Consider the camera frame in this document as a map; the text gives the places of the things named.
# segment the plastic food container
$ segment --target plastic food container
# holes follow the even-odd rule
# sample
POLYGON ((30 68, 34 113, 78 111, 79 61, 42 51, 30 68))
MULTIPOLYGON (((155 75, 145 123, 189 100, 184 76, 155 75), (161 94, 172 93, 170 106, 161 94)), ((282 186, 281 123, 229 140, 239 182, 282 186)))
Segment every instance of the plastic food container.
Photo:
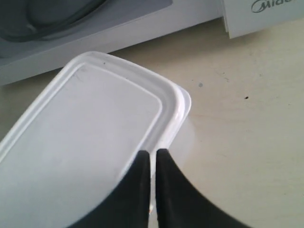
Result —
POLYGON ((66 228, 117 186, 139 150, 181 164, 194 133, 189 94, 111 55, 73 59, 0 143, 0 227, 66 228))

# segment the white countertop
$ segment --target white countertop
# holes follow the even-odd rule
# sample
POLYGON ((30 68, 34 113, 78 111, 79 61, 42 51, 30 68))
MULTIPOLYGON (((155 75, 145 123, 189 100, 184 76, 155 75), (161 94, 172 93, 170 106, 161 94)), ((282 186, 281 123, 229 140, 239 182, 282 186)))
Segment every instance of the white countertop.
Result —
MULTIPOLYGON (((255 228, 304 227, 304 19, 228 39, 221 20, 113 53, 187 89, 182 171, 255 228)), ((0 139, 58 71, 0 87, 0 139)))

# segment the white appliance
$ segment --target white appliance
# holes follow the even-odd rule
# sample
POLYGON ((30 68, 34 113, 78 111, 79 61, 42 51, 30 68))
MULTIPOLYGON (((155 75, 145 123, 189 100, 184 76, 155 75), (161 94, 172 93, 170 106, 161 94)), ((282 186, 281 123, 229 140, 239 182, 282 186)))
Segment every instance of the white appliance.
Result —
MULTIPOLYGON (((74 6, 94 0, 62 1, 74 6)), ((47 3, 58 1, 0 0, 0 85, 62 67, 83 52, 112 52, 222 16, 217 0, 103 1, 73 26, 49 33, 71 7, 49 11, 47 3)))

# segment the translucent plastic container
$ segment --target translucent plastic container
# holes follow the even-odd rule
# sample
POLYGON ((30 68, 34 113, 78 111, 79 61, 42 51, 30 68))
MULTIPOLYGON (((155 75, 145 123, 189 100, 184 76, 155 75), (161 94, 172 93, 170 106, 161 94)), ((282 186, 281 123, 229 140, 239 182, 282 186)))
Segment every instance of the translucent plastic container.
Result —
POLYGON ((73 59, 0 144, 0 227, 66 228, 116 187, 139 150, 170 148, 181 164, 194 136, 189 94, 111 55, 73 59))

